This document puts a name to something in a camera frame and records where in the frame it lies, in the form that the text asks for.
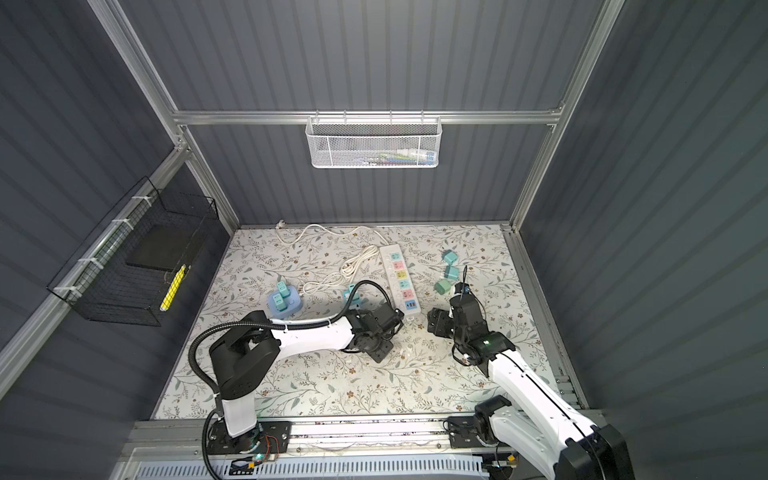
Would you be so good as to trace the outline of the teal power strip with USB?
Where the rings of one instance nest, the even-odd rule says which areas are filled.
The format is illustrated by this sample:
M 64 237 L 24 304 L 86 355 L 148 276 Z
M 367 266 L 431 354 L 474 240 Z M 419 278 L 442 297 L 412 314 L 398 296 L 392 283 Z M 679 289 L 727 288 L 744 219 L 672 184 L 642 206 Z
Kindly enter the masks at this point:
M 348 304 L 352 309 L 359 309 L 362 303 L 360 294 L 355 290 L 355 284 L 349 284 L 348 288 L 343 292 L 344 304 Z

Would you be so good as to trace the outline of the white multicolour power strip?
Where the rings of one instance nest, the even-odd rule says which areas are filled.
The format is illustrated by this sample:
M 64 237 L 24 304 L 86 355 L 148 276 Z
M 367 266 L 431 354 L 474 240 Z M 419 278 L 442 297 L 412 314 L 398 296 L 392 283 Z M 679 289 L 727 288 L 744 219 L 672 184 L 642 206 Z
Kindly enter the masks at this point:
M 421 313 L 414 282 L 409 274 L 407 263 L 399 245 L 379 248 L 380 257 L 389 282 L 391 299 L 406 317 Z

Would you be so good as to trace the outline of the light blue square power socket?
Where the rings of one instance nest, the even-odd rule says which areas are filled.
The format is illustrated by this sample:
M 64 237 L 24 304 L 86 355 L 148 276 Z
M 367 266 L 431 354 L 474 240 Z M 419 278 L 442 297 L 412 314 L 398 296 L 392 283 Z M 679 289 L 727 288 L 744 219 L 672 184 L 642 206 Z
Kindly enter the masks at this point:
M 298 291 L 290 286 L 286 296 L 279 291 L 271 292 L 267 296 L 267 305 L 270 318 L 283 320 L 298 313 L 303 307 L 303 302 Z

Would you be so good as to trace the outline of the teal charger cube front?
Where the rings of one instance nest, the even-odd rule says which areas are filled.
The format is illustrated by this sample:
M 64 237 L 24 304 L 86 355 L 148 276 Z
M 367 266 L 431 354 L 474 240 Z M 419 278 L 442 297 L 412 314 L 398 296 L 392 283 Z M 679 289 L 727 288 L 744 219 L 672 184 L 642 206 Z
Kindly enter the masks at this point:
M 285 303 L 284 298 L 282 298 L 280 294 L 274 295 L 272 297 L 272 301 L 277 311 L 284 311 L 287 309 L 287 304 Z

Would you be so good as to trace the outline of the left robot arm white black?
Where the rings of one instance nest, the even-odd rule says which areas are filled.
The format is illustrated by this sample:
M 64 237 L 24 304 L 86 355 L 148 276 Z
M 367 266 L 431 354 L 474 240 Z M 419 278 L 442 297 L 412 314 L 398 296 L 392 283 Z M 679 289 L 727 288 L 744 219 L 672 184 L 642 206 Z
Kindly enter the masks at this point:
M 256 394 L 275 363 L 324 350 L 361 352 L 379 363 L 392 350 L 403 320 L 400 309 L 383 303 L 302 325 L 278 325 L 255 311 L 223 328 L 209 347 L 215 376 L 209 383 L 228 436 L 238 438 L 257 427 Z

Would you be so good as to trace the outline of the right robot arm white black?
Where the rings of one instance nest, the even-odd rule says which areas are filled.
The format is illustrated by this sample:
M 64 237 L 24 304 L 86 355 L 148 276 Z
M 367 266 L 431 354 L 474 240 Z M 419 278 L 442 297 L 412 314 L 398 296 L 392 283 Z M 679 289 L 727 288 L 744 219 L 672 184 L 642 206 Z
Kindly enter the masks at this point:
M 546 479 L 632 479 L 626 440 L 599 426 L 550 388 L 504 334 L 489 328 L 484 308 L 462 284 L 449 309 L 431 309 L 427 330 L 452 340 L 452 356 L 477 368 L 502 394 L 476 405 L 470 420 L 447 418 L 451 445 L 507 445 Z

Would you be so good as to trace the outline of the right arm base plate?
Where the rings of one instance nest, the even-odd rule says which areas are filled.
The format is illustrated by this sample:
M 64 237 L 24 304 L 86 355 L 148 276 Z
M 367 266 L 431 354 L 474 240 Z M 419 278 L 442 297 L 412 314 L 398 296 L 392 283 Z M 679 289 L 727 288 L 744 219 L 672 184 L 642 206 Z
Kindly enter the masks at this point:
M 496 448 L 514 451 L 491 430 L 490 423 L 475 416 L 449 416 L 442 426 L 453 449 Z

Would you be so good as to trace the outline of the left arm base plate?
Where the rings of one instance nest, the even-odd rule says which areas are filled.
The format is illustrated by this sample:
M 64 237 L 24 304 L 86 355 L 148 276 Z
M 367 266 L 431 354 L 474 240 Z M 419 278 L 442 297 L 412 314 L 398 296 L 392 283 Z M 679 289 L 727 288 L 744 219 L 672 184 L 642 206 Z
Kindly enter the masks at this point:
M 252 430 L 231 437 L 222 420 L 216 420 L 206 434 L 206 451 L 212 455 L 270 454 L 287 451 L 293 424 L 288 421 L 259 422 Z

